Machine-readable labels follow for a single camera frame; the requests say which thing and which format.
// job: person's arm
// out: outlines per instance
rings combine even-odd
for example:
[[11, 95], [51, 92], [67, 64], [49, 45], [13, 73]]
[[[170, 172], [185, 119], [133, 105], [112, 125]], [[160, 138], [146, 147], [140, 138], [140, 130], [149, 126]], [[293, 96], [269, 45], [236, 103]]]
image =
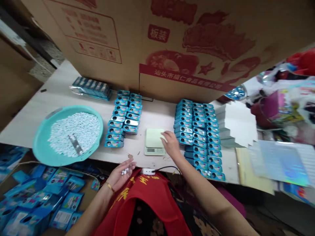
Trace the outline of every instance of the person's arm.
[[[104, 184], [66, 236], [90, 236], [97, 229], [105, 217], [108, 203], [114, 191], [117, 192], [126, 183], [132, 171], [135, 169], [136, 162], [132, 162], [132, 160], [133, 159], [129, 159], [121, 163], [112, 171], [106, 182], [113, 190], [111, 190], [108, 185]], [[121, 175], [122, 170], [126, 168], [129, 168], [127, 173]]]
[[184, 158], [175, 134], [165, 131], [162, 135], [166, 139], [161, 138], [166, 152], [222, 235], [258, 235], [242, 214]]

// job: white power adapter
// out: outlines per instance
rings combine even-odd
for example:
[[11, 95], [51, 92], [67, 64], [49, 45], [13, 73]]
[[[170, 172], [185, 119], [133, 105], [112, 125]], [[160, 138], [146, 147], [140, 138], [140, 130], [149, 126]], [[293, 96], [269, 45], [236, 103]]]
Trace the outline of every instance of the white power adapter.
[[142, 168], [142, 170], [140, 171], [140, 174], [144, 174], [144, 175], [155, 175], [155, 169], [151, 169], [151, 168]]

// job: gold bracelet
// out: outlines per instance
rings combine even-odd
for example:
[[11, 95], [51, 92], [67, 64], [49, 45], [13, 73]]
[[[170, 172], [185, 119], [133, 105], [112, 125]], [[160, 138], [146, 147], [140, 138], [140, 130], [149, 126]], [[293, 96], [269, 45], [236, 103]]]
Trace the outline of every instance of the gold bracelet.
[[115, 191], [113, 190], [113, 188], [111, 187], [109, 183], [105, 182], [105, 184], [113, 191], [113, 193], [115, 193]]

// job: red apron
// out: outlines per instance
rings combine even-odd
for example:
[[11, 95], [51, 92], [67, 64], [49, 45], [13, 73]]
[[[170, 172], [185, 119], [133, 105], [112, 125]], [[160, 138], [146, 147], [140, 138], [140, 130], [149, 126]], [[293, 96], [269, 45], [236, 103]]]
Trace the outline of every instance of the red apron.
[[94, 235], [126, 236], [136, 199], [141, 199], [164, 223], [169, 236], [191, 236], [185, 219], [168, 188], [169, 181], [160, 173], [138, 176], [140, 171], [141, 169], [135, 171], [120, 192], [114, 194], [109, 204], [111, 208]]

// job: person's hand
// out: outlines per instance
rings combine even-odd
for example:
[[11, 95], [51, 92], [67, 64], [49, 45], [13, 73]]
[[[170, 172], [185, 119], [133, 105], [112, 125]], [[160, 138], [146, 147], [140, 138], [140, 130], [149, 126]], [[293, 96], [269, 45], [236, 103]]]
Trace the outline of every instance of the person's hand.
[[165, 131], [161, 134], [165, 137], [165, 139], [161, 138], [165, 151], [173, 160], [176, 158], [181, 158], [182, 154], [180, 153], [179, 142], [175, 134], [171, 131]]
[[[137, 162], [132, 161], [133, 158], [124, 161], [119, 166], [117, 166], [108, 177], [106, 182], [109, 183], [115, 192], [117, 192], [127, 182], [132, 174], [132, 171], [135, 169]], [[121, 175], [121, 172], [127, 168], [129, 168], [127, 173]]]

